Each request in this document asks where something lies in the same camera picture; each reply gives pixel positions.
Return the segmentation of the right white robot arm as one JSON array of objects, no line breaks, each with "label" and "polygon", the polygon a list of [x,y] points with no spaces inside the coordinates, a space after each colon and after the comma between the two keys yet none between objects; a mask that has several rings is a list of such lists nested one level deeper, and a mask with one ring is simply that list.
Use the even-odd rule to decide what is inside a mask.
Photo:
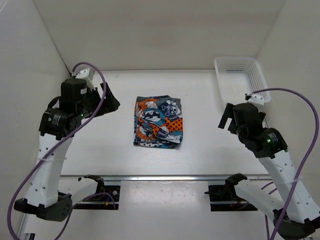
[{"label": "right white robot arm", "polygon": [[288,146],[278,130],[263,126],[266,114],[252,103],[227,103],[218,127],[223,129],[231,119],[228,131],[251,151],[267,170],[281,199],[276,199],[255,186],[243,174],[225,180],[224,193],[230,200],[242,198],[263,212],[285,240],[300,240],[320,227],[320,207],[309,195],[302,182],[294,179]]}]

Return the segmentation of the colourful patterned shorts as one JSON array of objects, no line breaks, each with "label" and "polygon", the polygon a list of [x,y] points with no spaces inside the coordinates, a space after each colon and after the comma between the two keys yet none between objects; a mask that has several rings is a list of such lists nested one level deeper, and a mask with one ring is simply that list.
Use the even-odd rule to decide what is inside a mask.
[{"label": "colourful patterned shorts", "polygon": [[183,137],[181,99],[169,95],[136,98],[133,130],[135,146],[175,149]]}]

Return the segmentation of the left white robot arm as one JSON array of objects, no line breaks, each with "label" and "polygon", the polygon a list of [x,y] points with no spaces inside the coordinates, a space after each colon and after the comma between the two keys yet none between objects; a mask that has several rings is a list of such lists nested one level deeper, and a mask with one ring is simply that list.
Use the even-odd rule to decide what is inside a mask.
[{"label": "left white robot arm", "polygon": [[77,183],[71,183],[68,190],[58,189],[68,148],[82,120],[114,112],[120,106],[108,84],[101,83],[100,86],[104,96],[80,78],[68,78],[60,85],[60,95],[49,102],[41,118],[39,167],[26,195],[14,202],[16,211],[47,221],[62,222],[78,201],[103,198],[104,180],[98,175],[87,174],[78,178]]}]

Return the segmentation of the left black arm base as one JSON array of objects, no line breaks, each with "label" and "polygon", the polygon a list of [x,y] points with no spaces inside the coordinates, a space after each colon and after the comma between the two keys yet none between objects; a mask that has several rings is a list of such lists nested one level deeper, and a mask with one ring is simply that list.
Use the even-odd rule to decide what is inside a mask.
[{"label": "left black arm base", "polygon": [[120,182],[105,182],[104,190],[107,194],[99,194],[91,198],[77,203],[75,210],[118,210],[120,203],[121,183]]}]

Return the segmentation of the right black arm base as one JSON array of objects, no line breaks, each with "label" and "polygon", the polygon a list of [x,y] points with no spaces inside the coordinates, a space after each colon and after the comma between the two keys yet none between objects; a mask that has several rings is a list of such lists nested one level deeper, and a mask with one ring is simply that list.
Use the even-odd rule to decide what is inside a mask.
[{"label": "right black arm base", "polygon": [[209,196],[211,212],[254,212],[258,210],[245,199],[227,193],[224,185],[209,185],[204,194]]}]

